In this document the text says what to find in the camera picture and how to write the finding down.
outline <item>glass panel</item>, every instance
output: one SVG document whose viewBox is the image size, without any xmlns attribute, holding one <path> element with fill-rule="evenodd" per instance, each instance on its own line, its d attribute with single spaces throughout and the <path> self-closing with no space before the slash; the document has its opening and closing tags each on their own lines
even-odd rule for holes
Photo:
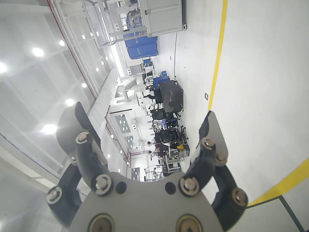
<svg viewBox="0 0 309 232">
<path fill-rule="evenodd" d="M 127 24 L 127 18 L 123 18 L 121 19 L 122 25 L 126 25 Z"/>
<path fill-rule="evenodd" d="M 121 13 L 119 16 L 120 16 L 121 19 L 122 18 L 126 18 L 127 17 L 127 13 Z"/>
</svg>

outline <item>grey metal plate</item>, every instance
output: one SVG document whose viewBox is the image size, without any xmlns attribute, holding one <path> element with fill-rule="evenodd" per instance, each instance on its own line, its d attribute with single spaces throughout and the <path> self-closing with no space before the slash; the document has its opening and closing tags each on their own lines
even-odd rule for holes
<svg viewBox="0 0 309 232">
<path fill-rule="evenodd" d="M 203 193 L 192 198 L 180 193 L 178 181 L 183 175 L 183 172 L 178 172 L 156 182 L 135 182 L 118 173 L 110 173 L 114 180 L 111 194 L 99 197 L 90 192 L 69 231 L 87 231 L 94 216 L 107 213 L 114 220 L 115 232 L 176 231 L 177 220 L 184 214 L 197 217 L 205 232 L 222 232 L 219 220 Z M 115 190 L 120 181 L 127 184 L 126 192 L 121 195 Z M 165 191 L 165 184 L 169 181 L 176 186 L 173 195 Z"/>
</svg>

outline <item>red pipe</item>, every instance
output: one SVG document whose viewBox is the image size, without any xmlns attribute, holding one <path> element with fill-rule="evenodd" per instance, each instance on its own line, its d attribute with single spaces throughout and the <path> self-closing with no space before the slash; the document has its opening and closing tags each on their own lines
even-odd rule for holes
<svg viewBox="0 0 309 232">
<path fill-rule="evenodd" d="M 109 106 L 108 109 L 107 109 L 107 113 L 106 113 L 106 116 L 105 116 L 105 120 L 106 120 L 106 128 L 107 128 L 107 130 L 109 131 L 109 134 L 111 135 L 112 133 L 111 133 L 111 131 L 109 130 L 109 128 L 107 127 L 107 124 L 108 124 L 107 114 L 108 114 L 108 111 L 109 111 L 109 108 L 110 108 L 110 107 L 111 107 L 111 106 Z M 120 148 L 122 149 L 122 151 L 123 151 L 123 153 L 124 153 L 124 155 L 126 156 L 127 161 L 128 161 L 128 156 L 127 156 L 126 152 L 124 151 L 124 149 L 122 148 L 120 142 L 118 141 L 118 139 L 114 139 L 114 140 L 118 142 Z"/>
<path fill-rule="evenodd" d="M 78 67 L 80 73 L 82 74 L 82 77 L 84 78 L 85 82 L 87 83 L 86 78 L 85 78 L 84 74 L 82 73 L 82 70 L 80 69 L 80 67 L 79 67 L 79 65 L 78 65 L 78 63 L 77 63 L 77 61 L 76 61 L 76 59 L 75 59 L 75 57 L 74 57 L 74 55 L 73 55 L 73 52 L 72 52 L 71 48 L 69 47 L 69 45 L 68 45 L 68 43 L 67 43 L 67 41 L 66 41 L 66 39 L 65 39 L 65 37 L 64 37 L 64 34 L 63 34 L 63 32 L 62 32 L 62 30 L 61 30 L 61 28 L 60 28 L 60 25 L 59 25 L 59 23 L 58 23 L 58 21 L 57 21 L 57 19 L 56 19 L 56 16 L 55 16 L 55 14 L 54 14 L 54 12 L 53 12 L 53 9 L 52 9 L 52 7 L 51 7 L 51 5 L 50 5 L 50 3 L 49 3 L 49 0 L 46 0 L 46 1 L 47 1 L 47 4 L 48 4 L 49 8 L 50 8 L 50 11 L 52 12 L 52 15 L 54 16 L 54 19 L 55 19 L 55 21 L 56 21 L 56 23 L 57 23 L 57 26 L 58 26 L 58 28 L 59 28 L 59 30 L 60 30 L 60 33 L 62 34 L 62 37 L 63 37 L 63 39 L 64 39 L 64 42 L 66 43 L 67 47 L 69 48 L 69 51 L 71 52 L 71 55 L 72 55 L 72 57 L 73 57 L 73 59 L 74 59 L 76 65 L 77 65 L 77 67 Z M 89 87 L 89 90 L 90 90 L 92 96 L 94 97 L 94 99 L 96 99 L 96 97 L 95 97 L 95 95 L 93 94 L 93 92 L 92 92 L 92 90 L 91 90 L 90 87 Z"/>
</svg>

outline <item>machine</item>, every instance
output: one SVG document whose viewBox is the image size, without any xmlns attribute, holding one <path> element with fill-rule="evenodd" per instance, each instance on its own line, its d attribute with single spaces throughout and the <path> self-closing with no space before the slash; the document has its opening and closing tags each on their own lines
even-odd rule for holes
<svg viewBox="0 0 309 232">
<path fill-rule="evenodd" d="M 199 130 L 188 171 L 151 183 L 108 170 L 100 138 L 79 102 L 64 110 L 56 134 L 71 164 L 48 192 L 47 202 L 69 231 L 222 232 L 239 220 L 248 204 L 226 166 L 228 151 L 213 111 Z M 209 204 L 201 190 L 212 176 L 219 192 Z M 76 191 L 82 177 L 91 189 L 83 202 Z M 156 196 L 151 207 L 150 196 Z"/>
<path fill-rule="evenodd" d="M 117 12 L 121 1 L 130 1 L 127 29 L 122 28 Z M 81 3 L 91 31 L 97 33 L 94 39 L 98 48 L 187 28 L 185 0 L 81 0 Z"/>
</svg>

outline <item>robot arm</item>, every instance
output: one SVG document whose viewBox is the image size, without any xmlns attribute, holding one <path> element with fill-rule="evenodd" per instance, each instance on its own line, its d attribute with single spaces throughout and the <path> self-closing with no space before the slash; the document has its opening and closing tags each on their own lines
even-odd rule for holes
<svg viewBox="0 0 309 232">
<path fill-rule="evenodd" d="M 68 107 L 59 124 L 59 144 L 72 159 L 59 184 L 48 192 L 47 202 L 69 231 L 152 232 L 158 231 L 156 222 L 160 221 L 160 231 L 222 232 L 246 208 L 247 196 L 225 165 L 227 150 L 212 111 L 202 124 L 197 153 L 187 173 L 173 173 L 152 183 L 136 182 L 108 170 L 99 137 L 80 103 Z M 210 205 L 200 191 L 212 176 L 219 192 Z M 81 177 L 91 188 L 83 203 L 76 191 Z M 151 208 L 146 206 L 149 196 L 156 196 Z"/>
</svg>

